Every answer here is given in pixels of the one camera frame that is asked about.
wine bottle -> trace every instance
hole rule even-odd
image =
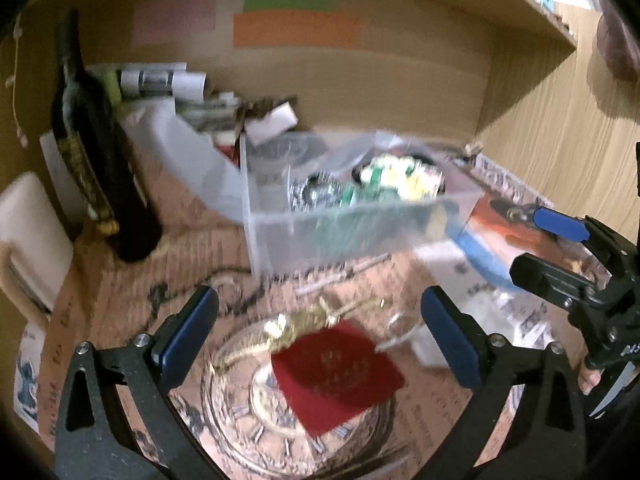
[[[130,164],[122,127],[101,83],[82,64],[78,12],[71,10],[56,29],[58,90],[51,106],[51,126],[58,149],[118,257],[146,258],[162,235]]]

blue gripper pad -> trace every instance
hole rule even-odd
[[[219,307],[215,290],[208,286],[198,287],[182,310],[170,320],[168,330],[157,339],[152,352],[158,359],[158,390],[163,395],[184,382],[218,318]]]
[[[589,231],[584,225],[584,221],[563,215],[553,209],[546,207],[536,209],[533,213],[533,223],[539,229],[544,229],[572,242],[581,243],[589,239]]]
[[[462,314],[439,286],[430,286],[423,292],[420,313],[456,381],[463,388],[478,389],[486,334],[476,320]]]

clear plastic storage box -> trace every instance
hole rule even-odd
[[[423,155],[437,163],[446,191],[434,199],[358,203],[294,211],[289,186],[318,171],[348,184],[351,170],[381,153]],[[252,273],[287,274],[363,256],[406,250],[460,232],[482,190],[415,139],[290,132],[260,146],[242,136],[244,230]]]

red package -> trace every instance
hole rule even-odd
[[[280,390],[306,432],[319,436],[380,404],[404,377],[358,327],[341,322],[271,356]]]

gold figurine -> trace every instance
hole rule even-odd
[[[390,305],[389,299],[369,298],[364,301],[354,301],[334,310],[324,296],[319,296],[318,300],[306,310],[283,312],[274,319],[266,321],[257,338],[250,345],[233,350],[217,362],[213,362],[211,364],[213,373],[223,374],[235,362],[251,355],[262,352],[274,353],[289,348],[304,335],[335,326],[354,310],[371,306],[385,308]]]

